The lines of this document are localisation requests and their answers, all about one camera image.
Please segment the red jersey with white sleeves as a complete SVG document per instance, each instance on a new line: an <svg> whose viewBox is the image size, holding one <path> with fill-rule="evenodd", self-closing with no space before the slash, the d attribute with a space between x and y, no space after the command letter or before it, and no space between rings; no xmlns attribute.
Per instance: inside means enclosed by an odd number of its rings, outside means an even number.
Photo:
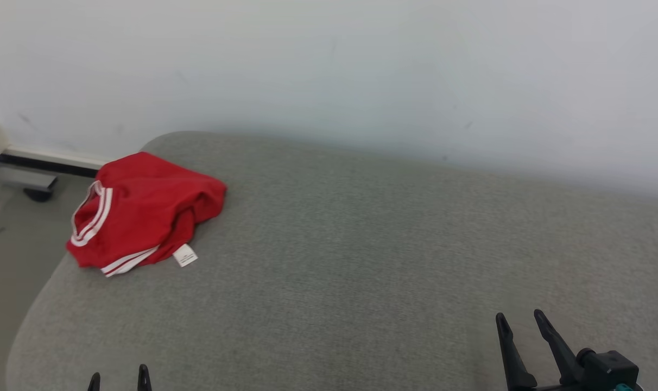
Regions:
<svg viewBox="0 0 658 391"><path fill-rule="evenodd" d="M80 267L106 277L173 257L198 259L189 242L198 224L223 210L227 186L149 153L107 163L71 217L66 248Z"/></svg>

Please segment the grey metal furniture base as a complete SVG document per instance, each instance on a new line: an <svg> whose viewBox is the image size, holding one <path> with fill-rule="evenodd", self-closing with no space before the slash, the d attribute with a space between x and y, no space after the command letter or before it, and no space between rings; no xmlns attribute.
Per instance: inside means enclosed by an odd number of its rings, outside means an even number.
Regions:
<svg viewBox="0 0 658 391"><path fill-rule="evenodd" d="M0 165L0 185L19 187L27 198L37 203L48 202L57 183L58 176L51 173Z"/></svg>

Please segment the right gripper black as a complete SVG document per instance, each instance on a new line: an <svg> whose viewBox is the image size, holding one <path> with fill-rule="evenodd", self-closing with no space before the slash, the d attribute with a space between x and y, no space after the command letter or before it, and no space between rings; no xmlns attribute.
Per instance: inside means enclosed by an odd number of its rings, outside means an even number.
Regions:
<svg viewBox="0 0 658 391"><path fill-rule="evenodd" d="M581 371L575 361L575 354L553 327L542 310L534 310L534 318L542 338L548 343L560 374L559 384L537 387L535 376L527 372L514 342L513 331L503 313L496 314L496 329L504 366L508 391L615 391L599 386L583 386L580 383Z"/></svg>

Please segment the grey fabric sofa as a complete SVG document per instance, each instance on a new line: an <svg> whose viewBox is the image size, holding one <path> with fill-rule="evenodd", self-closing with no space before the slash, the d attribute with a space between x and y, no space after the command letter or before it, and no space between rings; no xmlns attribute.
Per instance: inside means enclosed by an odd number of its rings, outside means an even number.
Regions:
<svg viewBox="0 0 658 391"><path fill-rule="evenodd" d="M559 379L533 311L658 391L658 199L316 144L176 132L143 150L228 185L198 260L126 276L66 256L9 391L505 391L495 315Z"/></svg>

